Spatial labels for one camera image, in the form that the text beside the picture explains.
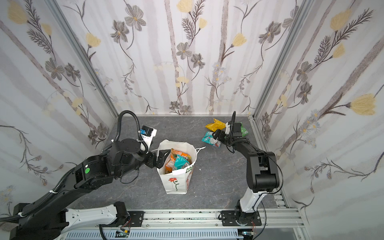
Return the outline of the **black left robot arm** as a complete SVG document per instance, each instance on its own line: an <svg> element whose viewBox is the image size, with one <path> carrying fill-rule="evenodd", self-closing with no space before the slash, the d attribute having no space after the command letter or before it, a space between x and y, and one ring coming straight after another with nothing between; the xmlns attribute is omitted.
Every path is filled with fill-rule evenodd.
<svg viewBox="0 0 384 240"><path fill-rule="evenodd" d="M16 205L13 216L1 218L1 222L17 224L10 232L10 239L54 240L76 227L124 224L129 215L122 202L98 210L77 211L68 206L143 165L162 168L171 150L154 153L145 148L142 151L145 145L143 140L115 141L101 154L85 159L65 173L57 185L37 201Z"/></svg>

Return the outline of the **yellow snack packet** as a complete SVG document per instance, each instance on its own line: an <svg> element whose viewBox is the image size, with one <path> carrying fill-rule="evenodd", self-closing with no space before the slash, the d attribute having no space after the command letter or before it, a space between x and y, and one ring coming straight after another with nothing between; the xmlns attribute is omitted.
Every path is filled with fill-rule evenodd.
<svg viewBox="0 0 384 240"><path fill-rule="evenodd" d="M223 130L226 128L226 123L214 119L214 122L205 126L209 131L215 132L216 130Z"/></svg>

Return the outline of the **green snack packet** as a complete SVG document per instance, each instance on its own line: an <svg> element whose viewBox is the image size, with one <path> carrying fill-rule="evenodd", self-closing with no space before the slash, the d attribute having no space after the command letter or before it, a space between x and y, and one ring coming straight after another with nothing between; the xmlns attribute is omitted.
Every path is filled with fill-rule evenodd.
<svg viewBox="0 0 384 240"><path fill-rule="evenodd" d="M241 123L241 134L242 134L242 137L245 137L249 134L249 131L243 126L242 123Z"/></svg>

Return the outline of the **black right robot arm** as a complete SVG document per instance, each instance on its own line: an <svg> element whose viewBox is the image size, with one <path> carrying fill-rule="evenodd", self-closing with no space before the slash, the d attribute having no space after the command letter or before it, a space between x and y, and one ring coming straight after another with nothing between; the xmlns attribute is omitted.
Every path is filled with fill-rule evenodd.
<svg viewBox="0 0 384 240"><path fill-rule="evenodd" d="M220 218L224 226L260 226L258 206L266 195L272 195L280 189L280 168L276 163L276 156L272 152L265 152L248 138L240 134L226 134L217 130L213 138L234 152L242 154L247 160L246 180L248 189L238 200L234 211L222 211Z"/></svg>

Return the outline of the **white printed paper bag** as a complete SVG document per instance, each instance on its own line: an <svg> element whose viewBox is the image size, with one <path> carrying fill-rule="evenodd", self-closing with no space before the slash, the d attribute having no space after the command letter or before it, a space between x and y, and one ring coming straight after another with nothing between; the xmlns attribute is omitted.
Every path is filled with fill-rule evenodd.
<svg viewBox="0 0 384 240"><path fill-rule="evenodd" d="M169 174L165 173L165 167L157 169L167 195L183 195L187 193L198 153L205 148L195 148L186 142L172 142L169 140L164 140L160 143L157 151L175 149L192 157L192 164L184 169L176 170Z"/></svg>

